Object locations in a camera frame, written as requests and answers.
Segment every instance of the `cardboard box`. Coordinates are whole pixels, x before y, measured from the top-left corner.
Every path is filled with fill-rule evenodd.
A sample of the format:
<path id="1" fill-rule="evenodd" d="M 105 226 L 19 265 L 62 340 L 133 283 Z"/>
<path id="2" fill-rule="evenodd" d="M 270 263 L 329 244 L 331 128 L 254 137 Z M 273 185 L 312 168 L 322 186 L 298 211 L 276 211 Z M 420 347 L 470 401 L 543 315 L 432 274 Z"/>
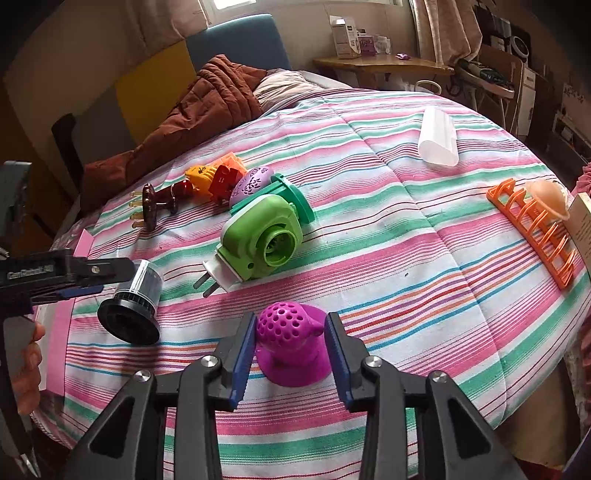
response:
<path id="1" fill-rule="evenodd" d="M 591 272 L 591 199 L 586 193 L 579 193 L 569 207 L 570 218 L 564 226 L 583 261 L 587 271 Z"/>
<path id="2" fill-rule="evenodd" d="M 360 57 L 361 49 L 359 48 L 355 20 L 331 15 L 330 26 L 337 57 L 340 59 L 356 59 Z"/>

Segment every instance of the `striped bedsheet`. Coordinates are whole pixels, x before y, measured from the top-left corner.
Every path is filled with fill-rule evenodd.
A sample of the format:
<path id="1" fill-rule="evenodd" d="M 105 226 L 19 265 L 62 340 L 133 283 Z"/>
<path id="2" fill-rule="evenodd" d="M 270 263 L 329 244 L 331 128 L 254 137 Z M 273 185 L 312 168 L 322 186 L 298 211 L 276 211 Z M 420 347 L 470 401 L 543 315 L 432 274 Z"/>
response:
<path id="1" fill-rule="evenodd" d="M 460 162 L 418 156 L 426 105 L 452 116 Z M 152 261 L 164 277 L 161 341 L 132 348 L 106 333 L 96 312 L 114 287 L 78 299 L 67 349 L 66 397 L 44 397 L 37 421 L 63 444 L 76 441 L 141 368 L 163 374 L 214 350 L 246 310 L 278 300 L 337 311 L 350 334 L 400 370 L 447 371 L 491 425 L 499 425 L 562 357 L 591 304 L 577 257 L 561 292 L 535 252 L 489 203 L 486 189 L 554 175 L 519 141 L 450 100 L 411 92 L 325 91 L 229 131 L 144 181 L 183 178 L 193 164 L 230 151 L 248 168 L 268 164 L 296 184 L 316 214 L 295 257 L 268 278 L 204 299 L 203 272 L 229 214 L 185 205 L 152 233 L 133 230 L 129 197 L 111 201 L 90 228 L 91 258 Z M 407 411 L 409 469 L 416 470 L 414 416 Z M 217 416 L 229 479 L 357 478 L 365 416 L 339 403 L 332 376 L 306 388 L 271 384 L 254 361 L 244 401 Z M 174 412 L 165 444 L 173 477 Z"/>

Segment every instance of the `peach egg-shaped object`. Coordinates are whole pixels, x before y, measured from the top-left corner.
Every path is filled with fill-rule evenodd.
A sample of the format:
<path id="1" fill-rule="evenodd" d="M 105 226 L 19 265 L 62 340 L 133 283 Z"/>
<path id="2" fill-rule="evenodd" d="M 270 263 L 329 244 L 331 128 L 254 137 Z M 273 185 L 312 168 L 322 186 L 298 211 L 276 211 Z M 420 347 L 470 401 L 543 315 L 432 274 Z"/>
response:
<path id="1" fill-rule="evenodd" d="M 568 220 L 569 206 L 564 190 L 557 182 L 550 180 L 529 181 L 525 189 L 538 202 L 539 209 L 548 212 L 548 220 Z"/>

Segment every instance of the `brown blanket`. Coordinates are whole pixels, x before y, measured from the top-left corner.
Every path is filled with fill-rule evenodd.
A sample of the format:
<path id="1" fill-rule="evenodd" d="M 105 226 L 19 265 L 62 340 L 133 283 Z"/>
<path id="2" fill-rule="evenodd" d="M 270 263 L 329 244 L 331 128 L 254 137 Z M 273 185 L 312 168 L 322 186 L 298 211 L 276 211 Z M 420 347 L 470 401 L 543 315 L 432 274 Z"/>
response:
<path id="1" fill-rule="evenodd" d="M 262 114 L 252 91 L 265 70 L 218 55 L 197 73 L 167 119 L 135 150 L 85 167 L 80 208 L 90 213 L 187 150 Z"/>

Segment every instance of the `purple egg-shaped object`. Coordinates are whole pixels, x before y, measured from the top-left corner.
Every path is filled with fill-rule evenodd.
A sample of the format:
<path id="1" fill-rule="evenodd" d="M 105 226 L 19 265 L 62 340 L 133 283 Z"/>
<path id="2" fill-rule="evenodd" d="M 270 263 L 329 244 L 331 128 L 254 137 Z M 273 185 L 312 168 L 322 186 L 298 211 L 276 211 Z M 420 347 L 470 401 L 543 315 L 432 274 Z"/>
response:
<path id="1" fill-rule="evenodd" d="M 269 185 L 274 173 L 271 167 L 255 167 L 246 172 L 232 191 L 230 208 Z"/>

